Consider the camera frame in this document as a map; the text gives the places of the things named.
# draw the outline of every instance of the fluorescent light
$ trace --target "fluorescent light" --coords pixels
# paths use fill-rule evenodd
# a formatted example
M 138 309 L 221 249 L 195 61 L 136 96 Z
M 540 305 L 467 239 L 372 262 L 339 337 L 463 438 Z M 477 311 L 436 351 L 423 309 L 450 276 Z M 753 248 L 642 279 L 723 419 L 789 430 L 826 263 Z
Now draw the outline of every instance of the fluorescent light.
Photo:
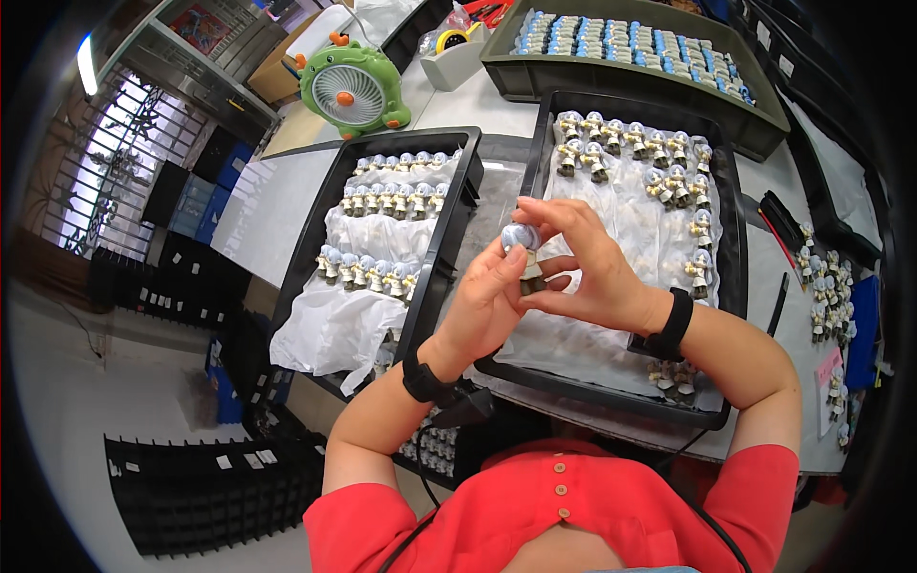
M 83 79 L 83 89 L 86 91 L 86 95 L 95 95 L 99 90 L 99 86 L 95 83 L 93 48 L 88 35 L 83 40 L 83 43 L 80 44 L 80 50 L 76 52 L 76 65 L 80 68 L 80 78 Z

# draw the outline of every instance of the black wrist strap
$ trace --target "black wrist strap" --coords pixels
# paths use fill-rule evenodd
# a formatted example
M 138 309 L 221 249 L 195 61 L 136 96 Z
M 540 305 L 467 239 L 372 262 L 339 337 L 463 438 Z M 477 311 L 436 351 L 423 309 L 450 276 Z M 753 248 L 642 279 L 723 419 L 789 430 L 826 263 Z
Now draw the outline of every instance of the black wrist strap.
M 646 349 L 652 356 L 662 358 L 663 360 L 672 360 L 681 362 L 684 357 L 679 351 L 681 339 L 688 330 L 688 324 L 691 323 L 691 315 L 694 313 L 694 301 L 687 291 L 672 287 L 668 289 L 672 293 L 672 311 L 668 314 L 668 321 L 662 328 L 662 332 L 652 334 L 646 337 Z

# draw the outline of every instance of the fan grille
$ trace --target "fan grille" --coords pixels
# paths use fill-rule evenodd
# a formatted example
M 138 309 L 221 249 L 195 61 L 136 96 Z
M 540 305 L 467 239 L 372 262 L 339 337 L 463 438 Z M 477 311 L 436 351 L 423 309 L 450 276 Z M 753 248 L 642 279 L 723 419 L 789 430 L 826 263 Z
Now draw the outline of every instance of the fan grille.
M 341 105 L 337 94 L 353 95 L 353 105 Z M 385 94 L 374 77 L 354 66 L 328 66 L 312 80 L 312 99 L 322 112 L 342 124 L 363 126 L 385 111 Z

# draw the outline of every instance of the metal grille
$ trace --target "metal grille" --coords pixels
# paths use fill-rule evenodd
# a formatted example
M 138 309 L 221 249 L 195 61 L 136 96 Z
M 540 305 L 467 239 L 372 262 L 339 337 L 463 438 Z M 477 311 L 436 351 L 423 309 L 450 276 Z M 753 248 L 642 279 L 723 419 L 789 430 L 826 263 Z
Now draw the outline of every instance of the metal grille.
M 41 235 L 87 258 L 104 247 L 142 261 L 154 225 L 140 216 L 156 169 L 182 163 L 206 117 L 122 66 L 99 91 L 108 96 L 96 96 L 83 121 L 55 118 L 49 130 L 64 154 L 49 188 L 39 187 L 48 197 Z

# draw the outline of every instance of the workbench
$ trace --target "workbench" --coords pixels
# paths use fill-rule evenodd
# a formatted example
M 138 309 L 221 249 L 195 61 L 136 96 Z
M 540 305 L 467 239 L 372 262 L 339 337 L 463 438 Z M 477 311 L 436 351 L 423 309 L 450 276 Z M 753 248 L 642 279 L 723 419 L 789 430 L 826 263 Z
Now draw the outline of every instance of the workbench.
M 439 92 L 427 81 L 419 62 L 403 75 L 403 100 L 413 114 L 405 129 L 478 126 L 485 134 L 479 154 L 488 176 L 506 176 L 525 168 L 530 139 L 534 133 L 538 106 L 510 103 L 501 98 L 485 70 L 478 71 L 455 92 Z M 274 153 L 250 163 L 239 178 L 214 233 L 213 248 L 233 259 L 278 289 L 282 285 L 293 249 L 303 229 L 327 169 L 342 144 L 337 129 L 325 124 L 315 143 L 305 148 Z M 746 195 L 748 251 L 747 320 L 766 330 L 774 310 L 784 271 L 790 271 L 778 242 L 757 216 L 754 205 L 767 190 L 773 191 L 797 221 L 811 220 L 809 207 L 796 164 L 786 142 L 763 163 L 735 156 L 742 193 Z M 517 194 L 518 187 L 511 193 Z M 472 219 L 487 222 L 499 234 L 499 225 L 509 221 L 514 204 L 482 202 Z M 459 253 L 458 277 L 477 252 Z M 446 311 L 449 300 L 444 305 Z M 775 339 L 787 350 L 802 388 L 802 445 L 800 469 L 805 474 L 830 475 L 839 472 L 845 453 L 837 445 L 837 426 L 819 439 L 814 372 L 833 349 L 834 342 L 813 345 L 809 312 L 812 294 L 803 292 L 791 278 Z M 641 446 L 675 451 L 684 446 L 696 429 L 665 424 L 629 413 L 613 412 L 601 406 L 559 398 L 498 380 L 470 369 L 470 377 L 505 400 L 522 404 L 561 420 L 588 427 Z M 734 408 L 726 426 L 709 432 L 689 450 L 689 455 L 723 461 L 735 430 Z

